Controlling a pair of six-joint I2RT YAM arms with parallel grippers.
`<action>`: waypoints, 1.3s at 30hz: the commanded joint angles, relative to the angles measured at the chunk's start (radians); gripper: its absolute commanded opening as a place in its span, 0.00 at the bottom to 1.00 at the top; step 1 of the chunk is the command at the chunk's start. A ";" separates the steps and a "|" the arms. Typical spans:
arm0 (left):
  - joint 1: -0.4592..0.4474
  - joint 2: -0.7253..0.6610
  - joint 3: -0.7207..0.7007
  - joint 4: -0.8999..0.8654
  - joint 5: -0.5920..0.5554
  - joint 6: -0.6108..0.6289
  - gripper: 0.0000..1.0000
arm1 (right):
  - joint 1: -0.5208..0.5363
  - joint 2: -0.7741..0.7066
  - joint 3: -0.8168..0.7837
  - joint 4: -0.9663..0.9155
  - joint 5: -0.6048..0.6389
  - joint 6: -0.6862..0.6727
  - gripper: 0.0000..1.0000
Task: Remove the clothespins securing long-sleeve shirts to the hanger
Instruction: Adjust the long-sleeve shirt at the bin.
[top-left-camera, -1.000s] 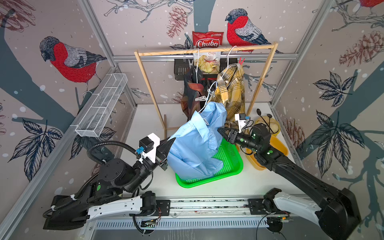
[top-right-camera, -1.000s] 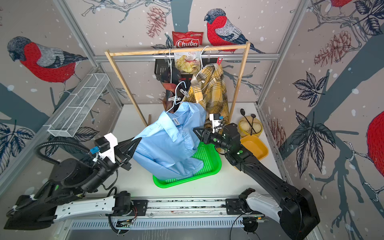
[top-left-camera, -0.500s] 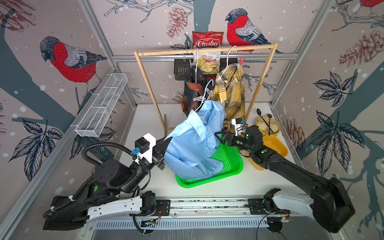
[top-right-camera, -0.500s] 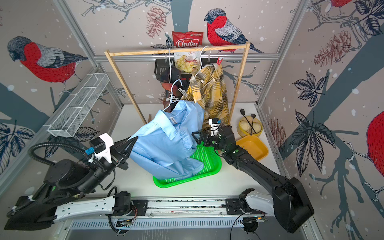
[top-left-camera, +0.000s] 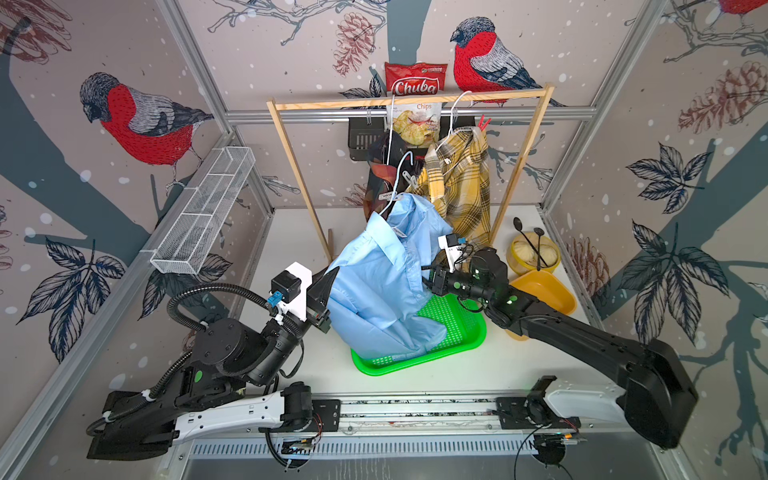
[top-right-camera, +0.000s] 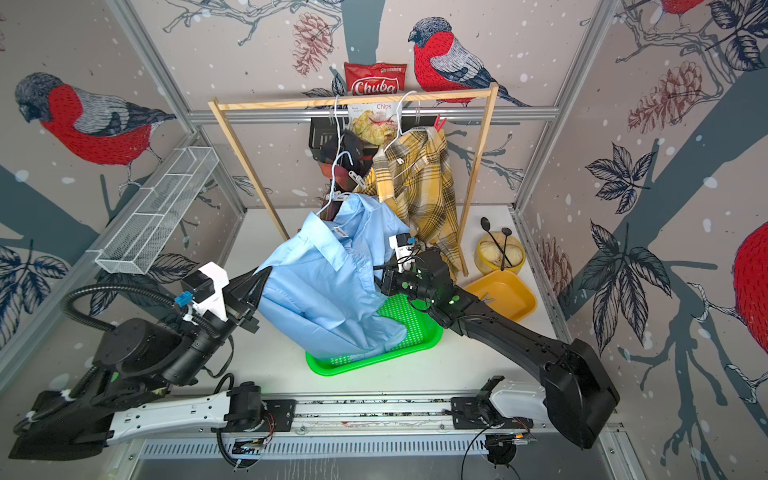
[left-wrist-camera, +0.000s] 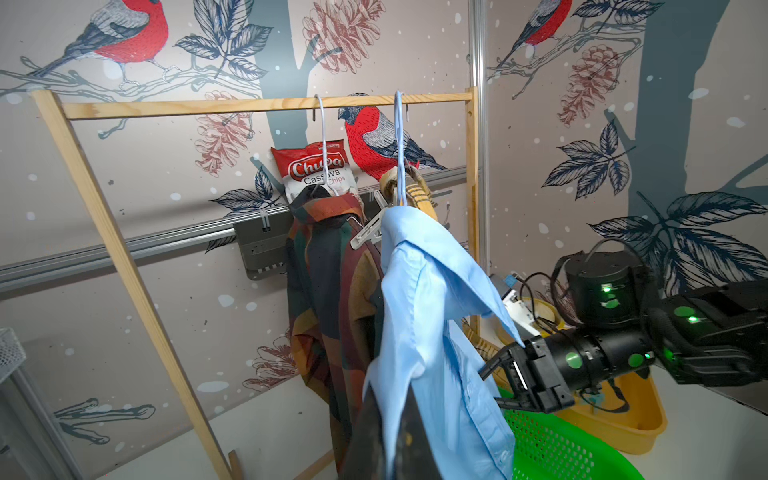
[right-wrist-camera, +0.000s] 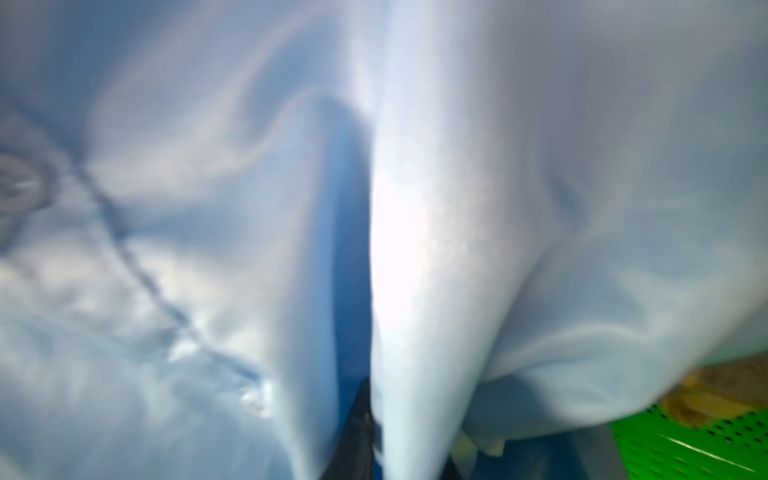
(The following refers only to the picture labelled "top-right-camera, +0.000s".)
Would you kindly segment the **light blue long-sleeve shirt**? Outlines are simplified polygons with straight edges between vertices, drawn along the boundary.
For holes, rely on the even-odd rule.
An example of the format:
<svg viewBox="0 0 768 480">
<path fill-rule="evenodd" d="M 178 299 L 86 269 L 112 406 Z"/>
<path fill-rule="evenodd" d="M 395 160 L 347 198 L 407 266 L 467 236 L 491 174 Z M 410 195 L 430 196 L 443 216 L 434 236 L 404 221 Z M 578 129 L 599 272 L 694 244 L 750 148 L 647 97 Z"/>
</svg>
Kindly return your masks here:
<svg viewBox="0 0 768 480">
<path fill-rule="evenodd" d="M 385 204 L 352 194 L 331 221 L 311 213 L 262 264 L 271 266 L 259 312 L 319 360 L 380 355 L 407 329 L 378 311 L 387 297 L 373 268 L 393 256 L 389 237 L 408 226 Z"/>
</svg>

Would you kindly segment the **white wire hanger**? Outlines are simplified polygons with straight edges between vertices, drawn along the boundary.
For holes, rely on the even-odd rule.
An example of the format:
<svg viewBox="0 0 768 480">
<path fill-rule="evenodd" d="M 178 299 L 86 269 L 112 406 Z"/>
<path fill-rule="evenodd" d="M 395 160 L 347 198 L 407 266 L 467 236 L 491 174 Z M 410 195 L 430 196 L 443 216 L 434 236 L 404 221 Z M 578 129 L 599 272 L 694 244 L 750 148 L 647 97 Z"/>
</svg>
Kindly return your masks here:
<svg viewBox="0 0 768 480">
<path fill-rule="evenodd" d="M 344 201 L 344 194 L 356 188 L 356 184 L 348 177 L 348 172 L 355 166 L 354 157 L 349 151 L 343 151 L 338 165 L 332 165 L 333 160 L 325 157 L 320 163 L 324 177 L 330 180 L 329 192 L 326 194 L 319 216 L 323 220 L 333 220 Z"/>
</svg>

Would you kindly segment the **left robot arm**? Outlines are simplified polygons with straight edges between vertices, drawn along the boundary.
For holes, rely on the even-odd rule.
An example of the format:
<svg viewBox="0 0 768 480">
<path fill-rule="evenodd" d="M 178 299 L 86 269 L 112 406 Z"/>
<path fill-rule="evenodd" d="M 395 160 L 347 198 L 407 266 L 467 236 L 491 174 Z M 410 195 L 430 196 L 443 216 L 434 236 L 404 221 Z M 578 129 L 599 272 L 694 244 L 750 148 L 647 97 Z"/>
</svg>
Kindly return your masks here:
<svg viewBox="0 0 768 480">
<path fill-rule="evenodd" d="M 254 317 L 271 268 L 253 269 L 217 287 L 197 270 L 182 281 L 177 297 L 137 284 L 92 284 L 70 291 L 61 302 L 71 320 L 102 331 L 91 366 L 77 384 L 41 392 L 14 427 L 9 453 L 16 460 L 68 461 L 96 456 L 118 437 L 118 414 L 164 398 L 172 388 L 196 383 L 213 354 L 234 342 L 237 328 L 257 330 Z M 115 326 L 75 306 L 84 296 L 129 293 L 167 306 L 189 322 L 183 332 L 142 318 Z"/>
</svg>

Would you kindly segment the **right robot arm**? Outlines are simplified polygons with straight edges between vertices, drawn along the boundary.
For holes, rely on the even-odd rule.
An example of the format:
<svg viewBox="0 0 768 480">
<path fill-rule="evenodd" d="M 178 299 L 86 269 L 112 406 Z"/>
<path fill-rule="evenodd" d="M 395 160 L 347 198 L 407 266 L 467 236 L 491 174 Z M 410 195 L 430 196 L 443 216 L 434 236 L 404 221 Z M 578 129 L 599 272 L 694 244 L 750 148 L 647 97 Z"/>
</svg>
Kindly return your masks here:
<svg viewBox="0 0 768 480">
<path fill-rule="evenodd" d="M 404 294 L 425 303 L 426 313 L 445 329 L 479 341 L 522 367 L 544 387 L 551 424 L 574 445 L 590 449 L 620 402 L 620 395 L 594 349 L 582 340 L 570 343 L 545 337 L 486 305 L 452 280 L 439 250 L 430 247 L 407 257 L 400 270 L 391 257 L 373 269 L 386 296 Z"/>
</svg>

